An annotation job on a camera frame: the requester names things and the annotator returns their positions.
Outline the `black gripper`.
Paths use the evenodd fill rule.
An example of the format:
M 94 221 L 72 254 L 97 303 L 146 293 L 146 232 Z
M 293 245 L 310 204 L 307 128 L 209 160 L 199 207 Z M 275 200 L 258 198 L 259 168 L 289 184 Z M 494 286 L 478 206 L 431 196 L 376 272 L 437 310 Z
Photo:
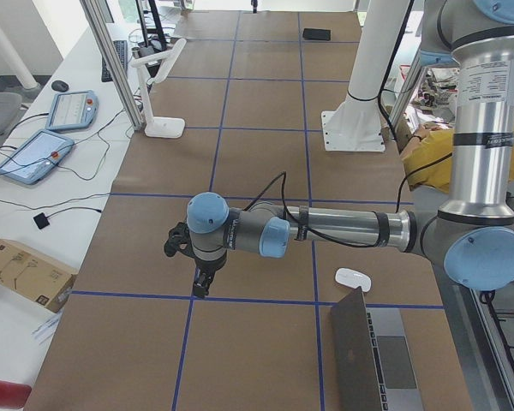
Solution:
M 217 271 L 221 270 L 226 263 L 226 258 L 213 261 L 196 260 L 198 268 L 197 278 L 193 282 L 192 294 L 194 297 L 206 298 Z

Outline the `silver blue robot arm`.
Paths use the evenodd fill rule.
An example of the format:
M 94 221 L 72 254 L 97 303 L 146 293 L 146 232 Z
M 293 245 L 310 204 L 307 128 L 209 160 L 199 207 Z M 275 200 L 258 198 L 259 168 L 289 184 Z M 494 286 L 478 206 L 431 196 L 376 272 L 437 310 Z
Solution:
M 514 146 L 514 1 L 428 1 L 423 55 L 460 67 L 448 200 L 436 215 L 271 205 L 231 208 L 215 193 L 193 197 L 181 228 L 184 252 L 208 295 L 229 250 L 284 256 L 289 240 L 355 248 L 395 247 L 441 266 L 463 286 L 491 291 L 514 281 L 514 211 L 506 204 Z

